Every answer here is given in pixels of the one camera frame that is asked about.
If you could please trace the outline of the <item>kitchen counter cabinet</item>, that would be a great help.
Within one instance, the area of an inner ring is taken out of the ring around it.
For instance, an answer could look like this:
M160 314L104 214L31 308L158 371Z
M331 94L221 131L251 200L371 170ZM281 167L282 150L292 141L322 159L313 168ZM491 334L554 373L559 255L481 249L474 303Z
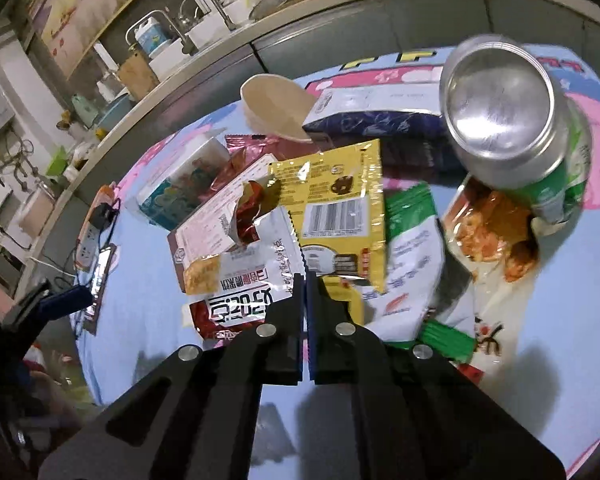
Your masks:
M70 252L88 205L152 144L238 99L250 76L297 78L396 52L414 58L483 32L560 44L600 76L600 7L590 0L304 0L181 62L99 144L33 242L17 294L48 252Z

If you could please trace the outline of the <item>white green snack bag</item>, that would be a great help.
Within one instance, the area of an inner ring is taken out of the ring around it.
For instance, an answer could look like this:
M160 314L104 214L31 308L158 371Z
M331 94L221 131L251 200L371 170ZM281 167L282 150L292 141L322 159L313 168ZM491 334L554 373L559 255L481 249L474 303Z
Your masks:
M471 273L446 246L430 188L419 183L385 198L385 291L358 285L365 327L387 344L422 342L457 363L476 346Z

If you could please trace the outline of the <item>cartoon pig tablecloth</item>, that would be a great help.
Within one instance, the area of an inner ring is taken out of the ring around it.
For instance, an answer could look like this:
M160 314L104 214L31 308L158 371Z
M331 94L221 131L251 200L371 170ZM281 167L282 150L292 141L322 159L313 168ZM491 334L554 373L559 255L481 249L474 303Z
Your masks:
M494 400L546 445L567 469L600 442L600 72L562 46L532 47L562 86L594 119L591 183L594 203L575 226L543 247L542 265L518 337L517 351L483 378ZM109 275L95 333L76 348L96 403L114 403L126 390L198 336L183 323L166 232L122 211L114 227L121 256ZM265 387L294 449L278 462L250 470L253 479L353 479L358 475L349 396L337 386L302 382Z

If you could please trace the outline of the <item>white red snack wrapper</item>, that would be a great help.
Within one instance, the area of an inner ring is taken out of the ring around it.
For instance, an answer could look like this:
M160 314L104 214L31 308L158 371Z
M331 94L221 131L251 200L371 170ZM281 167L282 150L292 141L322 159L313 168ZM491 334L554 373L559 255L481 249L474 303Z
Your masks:
M231 340L292 295L306 267L265 154L168 236L185 314L204 340Z

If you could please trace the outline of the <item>smartphone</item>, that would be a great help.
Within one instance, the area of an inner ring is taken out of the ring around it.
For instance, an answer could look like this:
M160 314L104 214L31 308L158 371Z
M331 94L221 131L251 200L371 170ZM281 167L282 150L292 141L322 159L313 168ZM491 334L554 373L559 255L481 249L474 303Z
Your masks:
M117 246L110 243L102 248L96 257L95 269L88 285L93 299L93 307L99 306L102 303L102 292L105 289L111 261L116 254L116 250Z

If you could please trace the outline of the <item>orange clear food bag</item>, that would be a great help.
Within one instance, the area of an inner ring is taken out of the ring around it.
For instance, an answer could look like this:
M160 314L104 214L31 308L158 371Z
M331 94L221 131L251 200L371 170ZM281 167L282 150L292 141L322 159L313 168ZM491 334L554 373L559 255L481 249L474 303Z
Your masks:
M476 281L484 283L496 276L516 283L539 262L532 220L527 207L467 177L442 224L448 243Z

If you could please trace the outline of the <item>white plastic dessert cup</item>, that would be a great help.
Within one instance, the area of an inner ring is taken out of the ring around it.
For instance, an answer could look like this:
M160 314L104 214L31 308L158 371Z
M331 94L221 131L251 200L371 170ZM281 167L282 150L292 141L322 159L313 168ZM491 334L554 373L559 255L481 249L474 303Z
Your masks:
M219 134L207 129L178 144L136 193L137 208L151 223L172 231L202 204L230 160Z

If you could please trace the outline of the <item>white power strip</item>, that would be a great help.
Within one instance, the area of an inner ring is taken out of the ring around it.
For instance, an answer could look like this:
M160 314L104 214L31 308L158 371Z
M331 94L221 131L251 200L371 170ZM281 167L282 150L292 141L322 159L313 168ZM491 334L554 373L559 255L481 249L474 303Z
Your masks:
M79 232L74 256L76 270L87 271L91 267L98 251L99 235L109 223L108 209L114 206L115 198L110 185L103 185L97 191Z

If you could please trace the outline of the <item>yellow snack wrapper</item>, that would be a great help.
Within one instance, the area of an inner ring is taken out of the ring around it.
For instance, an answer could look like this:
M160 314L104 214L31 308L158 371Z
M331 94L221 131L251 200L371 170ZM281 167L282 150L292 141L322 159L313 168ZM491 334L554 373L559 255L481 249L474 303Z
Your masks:
M273 162L308 269L385 290L386 229L380 143L350 144Z

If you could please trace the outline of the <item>dark blue snack bag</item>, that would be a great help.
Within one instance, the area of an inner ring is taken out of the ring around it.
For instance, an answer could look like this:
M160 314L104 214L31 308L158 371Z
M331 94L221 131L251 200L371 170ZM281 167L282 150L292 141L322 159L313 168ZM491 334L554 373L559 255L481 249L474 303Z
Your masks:
M443 136L436 84L328 88L306 115L307 133L390 136L407 134L433 139Z

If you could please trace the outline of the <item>green silver soda can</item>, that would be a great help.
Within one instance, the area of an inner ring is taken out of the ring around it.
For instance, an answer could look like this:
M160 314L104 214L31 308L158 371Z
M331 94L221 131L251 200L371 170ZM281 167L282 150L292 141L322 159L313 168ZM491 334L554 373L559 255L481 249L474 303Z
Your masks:
M592 166L585 114L528 50L503 36L459 44L440 77L440 107L458 159L547 224L584 202Z

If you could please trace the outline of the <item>beige paper cup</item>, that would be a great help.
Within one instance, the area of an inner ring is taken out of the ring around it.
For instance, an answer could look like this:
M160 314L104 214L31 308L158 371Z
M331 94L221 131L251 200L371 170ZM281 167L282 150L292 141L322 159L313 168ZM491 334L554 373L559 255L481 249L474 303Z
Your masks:
M242 84L240 99L252 132L311 143L302 125L317 97L294 81L275 74L257 74Z

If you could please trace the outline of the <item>chrome sink faucet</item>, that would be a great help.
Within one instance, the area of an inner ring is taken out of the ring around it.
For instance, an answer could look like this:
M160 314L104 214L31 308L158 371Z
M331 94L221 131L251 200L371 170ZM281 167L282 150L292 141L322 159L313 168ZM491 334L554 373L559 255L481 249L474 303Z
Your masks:
M178 39L181 40L182 48L181 51L184 55L193 56L194 52L197 50L192 38L187 35L187 32L191 30L194 25L200 22L206 14L201 11L200 3L196 1L197 11L192 15L188 16L185 13L185 6L189 1L193 0L182 0L180 6L178 7L178 15L176 18L171 18L171 15L167 10L163 9L155 9L146 13L140 20L131 25L125 32L124 40L128 45L129 49L132 50L134 44L139 44L140 42L135 38L135 31L143 26L146 22L149 21L153 16L162 16L165 21L168 22L168 25L175 32L175 35L178 36ZM229 32L234 32L234 30L238 29L238 25L232 21L230 16L225 12L220 0L208 0L211 4L212 8L215 10L217 14L219 14L225 28Z

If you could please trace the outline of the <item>white blue detergent jug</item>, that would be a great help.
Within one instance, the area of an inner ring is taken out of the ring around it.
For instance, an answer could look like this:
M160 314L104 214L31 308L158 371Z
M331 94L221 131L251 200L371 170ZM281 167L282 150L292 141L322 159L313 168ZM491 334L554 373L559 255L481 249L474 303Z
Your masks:
M148 56L158 55L171 42L161 24L153 16L140 22L134 28L133 35Z

